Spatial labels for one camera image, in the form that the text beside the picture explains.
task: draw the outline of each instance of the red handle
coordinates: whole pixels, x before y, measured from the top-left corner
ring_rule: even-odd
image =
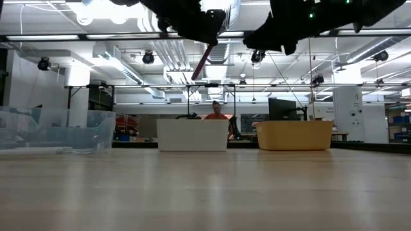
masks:
[[[191,76],[191,80],[196,80],[198,75],[200,74],[201,70],[203,69],[204,64],[206,63],[207,57],[210,55],[211,50],[213,49],[213,45],[208,45],[206,51],[204,52],[203,57],[201,58],[200,62],[198,63],[197,67],[194,70],[193,75]]]

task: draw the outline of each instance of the person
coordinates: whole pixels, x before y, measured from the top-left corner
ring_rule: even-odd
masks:
[[[226,120],[229,119],[227,118],[227,116],[221,113],[221,104],[215,100],[213,101],[213,111],[214,113],[207,115],[204,119],[226,119]],[[231,136],[232,136],[232,126],[229,125],[228,139],[230,139]]]

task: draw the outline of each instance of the wooden table surface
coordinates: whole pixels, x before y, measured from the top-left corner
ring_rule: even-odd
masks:
[[[0,230],[411,230],[411,158],[331,150],[0,155]]]

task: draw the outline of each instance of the computer monitor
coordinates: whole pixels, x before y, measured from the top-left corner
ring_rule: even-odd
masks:
[[[295,101],[269,98],[268,107],[271,121],[298,120],[297,104]]]

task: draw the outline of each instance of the yellow bin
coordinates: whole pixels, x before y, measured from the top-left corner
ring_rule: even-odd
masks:
[[[327,150],[333,121],[267,121],[256,124],[256,130],[263,150]]]

